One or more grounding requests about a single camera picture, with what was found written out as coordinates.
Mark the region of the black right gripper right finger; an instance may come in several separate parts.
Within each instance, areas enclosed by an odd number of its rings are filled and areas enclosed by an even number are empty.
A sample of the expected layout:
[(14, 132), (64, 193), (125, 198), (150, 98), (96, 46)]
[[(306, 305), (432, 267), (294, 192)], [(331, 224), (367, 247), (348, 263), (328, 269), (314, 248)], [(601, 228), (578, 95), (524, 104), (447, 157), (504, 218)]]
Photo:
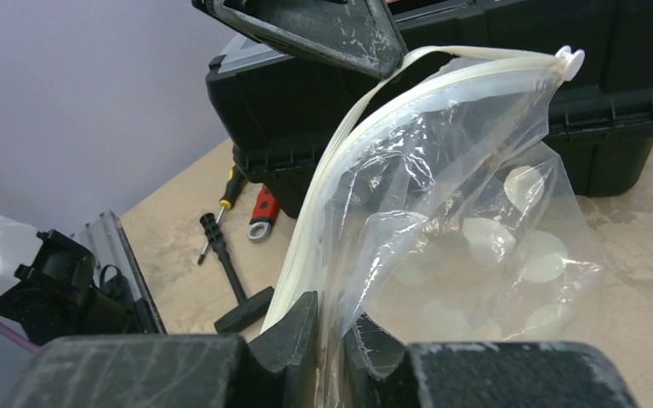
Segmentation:
[(622, 375), (575, 342), (403, 344), (362, 315), (344, 336), (353, 407), (635, 407)]

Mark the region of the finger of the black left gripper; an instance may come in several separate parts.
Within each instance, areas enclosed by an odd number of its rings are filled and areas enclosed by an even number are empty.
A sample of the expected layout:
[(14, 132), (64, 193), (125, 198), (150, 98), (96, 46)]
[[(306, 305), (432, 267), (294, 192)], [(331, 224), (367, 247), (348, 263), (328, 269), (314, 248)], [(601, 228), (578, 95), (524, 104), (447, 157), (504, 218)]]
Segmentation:
[(284, 54), (385, 79), (408, 49), (385, 1), (194, 0), (192, 7)]

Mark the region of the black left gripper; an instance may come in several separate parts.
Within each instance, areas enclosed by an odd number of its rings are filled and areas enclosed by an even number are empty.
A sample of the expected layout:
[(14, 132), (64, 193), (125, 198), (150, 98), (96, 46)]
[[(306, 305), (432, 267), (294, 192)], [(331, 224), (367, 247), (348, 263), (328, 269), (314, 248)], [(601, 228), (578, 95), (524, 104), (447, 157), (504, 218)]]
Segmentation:
[(0, 316), (19, 323), (31, 343), (167, 332), (114, 212), (101, 212), (73, 240), (54, 229), (37, 238), (42, 246), (32, 265), (19, 266), (15, 287), (0, 296)]

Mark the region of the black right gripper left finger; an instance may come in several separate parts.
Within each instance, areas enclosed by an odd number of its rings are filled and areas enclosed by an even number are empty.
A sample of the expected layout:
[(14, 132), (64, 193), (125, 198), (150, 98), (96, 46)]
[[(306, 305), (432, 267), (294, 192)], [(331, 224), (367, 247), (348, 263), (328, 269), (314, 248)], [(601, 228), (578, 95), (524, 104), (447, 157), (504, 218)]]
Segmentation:
[(303, 293), (251, 342), (228, 335), (62, 337), (26, 367), (5, 407), (307, 407), (318, 295)]

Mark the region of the clear zip top bag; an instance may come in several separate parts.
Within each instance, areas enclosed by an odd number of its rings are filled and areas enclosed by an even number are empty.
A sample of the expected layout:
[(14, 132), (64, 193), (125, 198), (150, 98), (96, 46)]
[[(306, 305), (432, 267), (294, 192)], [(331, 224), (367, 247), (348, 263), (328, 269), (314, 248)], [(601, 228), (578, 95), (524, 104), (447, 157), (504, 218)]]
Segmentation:
[(346, 407), (362, 315), (401, 343), (586, 337), (603, 269), (548, 108), (585, 53), (427, 46), (449, 61), (374, 112), (366, 92), (311, 179), (264, 320), (318, 295), (316, 407)]

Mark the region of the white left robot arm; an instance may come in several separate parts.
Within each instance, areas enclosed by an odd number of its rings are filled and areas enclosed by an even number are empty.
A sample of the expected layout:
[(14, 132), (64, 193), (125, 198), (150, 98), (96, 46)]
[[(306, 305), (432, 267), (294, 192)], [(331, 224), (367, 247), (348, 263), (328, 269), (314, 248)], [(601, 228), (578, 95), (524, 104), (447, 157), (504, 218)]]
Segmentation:
[[(384, 79), (407, 47), (385, 1), (195, 1), (283, 54)], [(82, 244), (0, 215), (0, 334), (29, 352), (63, 336), (157, 332), (127, 278), (110, 282)]]

